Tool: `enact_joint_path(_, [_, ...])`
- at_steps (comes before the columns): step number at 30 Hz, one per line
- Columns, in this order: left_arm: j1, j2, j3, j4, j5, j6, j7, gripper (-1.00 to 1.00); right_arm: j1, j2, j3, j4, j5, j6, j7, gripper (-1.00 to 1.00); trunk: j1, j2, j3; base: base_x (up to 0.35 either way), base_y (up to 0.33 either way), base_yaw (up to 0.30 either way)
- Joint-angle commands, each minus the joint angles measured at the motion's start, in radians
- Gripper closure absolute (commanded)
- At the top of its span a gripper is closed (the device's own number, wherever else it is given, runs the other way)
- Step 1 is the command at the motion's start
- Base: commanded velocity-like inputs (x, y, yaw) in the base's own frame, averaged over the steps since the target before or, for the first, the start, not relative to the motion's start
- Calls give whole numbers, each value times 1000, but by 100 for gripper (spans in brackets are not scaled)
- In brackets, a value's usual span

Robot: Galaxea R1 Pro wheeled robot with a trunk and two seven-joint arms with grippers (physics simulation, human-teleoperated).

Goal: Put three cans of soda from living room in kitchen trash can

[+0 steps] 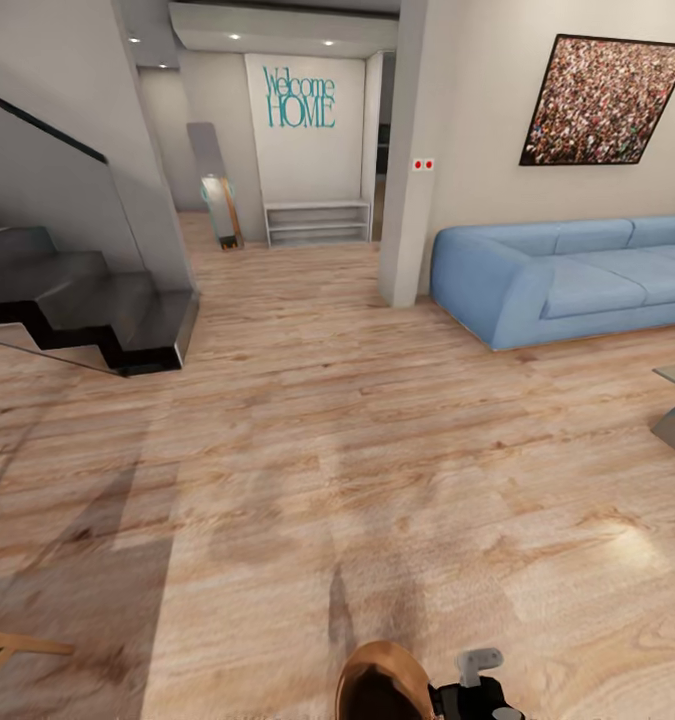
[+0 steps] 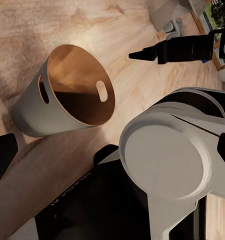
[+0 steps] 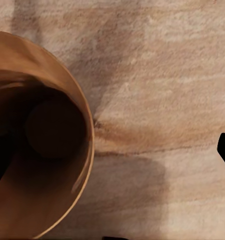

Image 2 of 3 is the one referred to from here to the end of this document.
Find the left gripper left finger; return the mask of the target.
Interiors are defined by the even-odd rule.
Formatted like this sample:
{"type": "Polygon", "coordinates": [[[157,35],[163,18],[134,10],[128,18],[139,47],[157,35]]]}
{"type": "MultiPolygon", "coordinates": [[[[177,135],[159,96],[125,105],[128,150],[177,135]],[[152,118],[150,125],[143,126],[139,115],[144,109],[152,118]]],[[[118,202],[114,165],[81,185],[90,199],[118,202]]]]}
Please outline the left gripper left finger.
{"type": "Polygon", "coordinates": [[[18,152],[16,137],[13,133],[0,136],[0,180],[18,152]]]}

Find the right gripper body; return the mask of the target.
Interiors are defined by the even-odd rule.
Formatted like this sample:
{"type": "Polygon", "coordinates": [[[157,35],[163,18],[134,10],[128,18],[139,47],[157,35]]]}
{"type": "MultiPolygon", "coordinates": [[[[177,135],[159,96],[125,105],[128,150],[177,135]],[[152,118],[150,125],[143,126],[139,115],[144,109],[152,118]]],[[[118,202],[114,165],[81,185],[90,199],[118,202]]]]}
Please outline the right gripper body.
{"type": "Polygon", "coordinates": [[[194,60],[194,35],[173,37],[157,43],[158,64],[191,62],[194,60]]]}

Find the trash can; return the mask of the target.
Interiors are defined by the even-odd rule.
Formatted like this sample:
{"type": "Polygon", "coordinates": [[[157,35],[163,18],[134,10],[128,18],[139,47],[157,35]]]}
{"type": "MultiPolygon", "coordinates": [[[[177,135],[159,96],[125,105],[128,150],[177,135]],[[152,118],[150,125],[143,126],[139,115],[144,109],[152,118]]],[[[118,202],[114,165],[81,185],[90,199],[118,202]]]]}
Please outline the trash can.
{"type": "Polygon", "coordinates": [[[41,138],[103,126],[116,107],[111,79],[85,49],[71,44],[55,48],[23,92],[12,112],[18,129],[41,138]],[[101,101],[98,81],[108,98],[101,101]]]}

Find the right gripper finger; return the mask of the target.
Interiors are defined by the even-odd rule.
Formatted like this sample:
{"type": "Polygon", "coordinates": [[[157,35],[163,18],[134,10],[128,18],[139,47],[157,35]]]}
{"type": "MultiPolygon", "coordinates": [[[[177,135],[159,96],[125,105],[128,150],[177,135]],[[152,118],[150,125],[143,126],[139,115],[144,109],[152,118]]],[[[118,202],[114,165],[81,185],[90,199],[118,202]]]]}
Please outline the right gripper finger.
{"type": "Polygon", "coordinates": [[[145,61],[154,61],[158,56],[158,44],[154,47],[144,49],[143,51],[134,52],[129,54],[129,58],[145,61]]]}

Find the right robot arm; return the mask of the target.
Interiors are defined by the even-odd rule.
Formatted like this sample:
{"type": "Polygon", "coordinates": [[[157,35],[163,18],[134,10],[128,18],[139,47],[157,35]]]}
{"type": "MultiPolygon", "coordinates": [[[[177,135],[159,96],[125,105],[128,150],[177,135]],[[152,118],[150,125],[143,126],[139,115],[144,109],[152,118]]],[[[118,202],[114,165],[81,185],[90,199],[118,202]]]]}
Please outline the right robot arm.
{"type": "Polygon", "coordinates": [[[210,61],[213,56],[214,34],[221,34],[219,58],[225,59],[225,28],[213,29],[208,34],[182,36],[183,23],[180,18],[172,18],[162,29],[167,35],[165,41],[154,47],[129,54],[129,58],[145,61],[167,62],[210,61]]]}

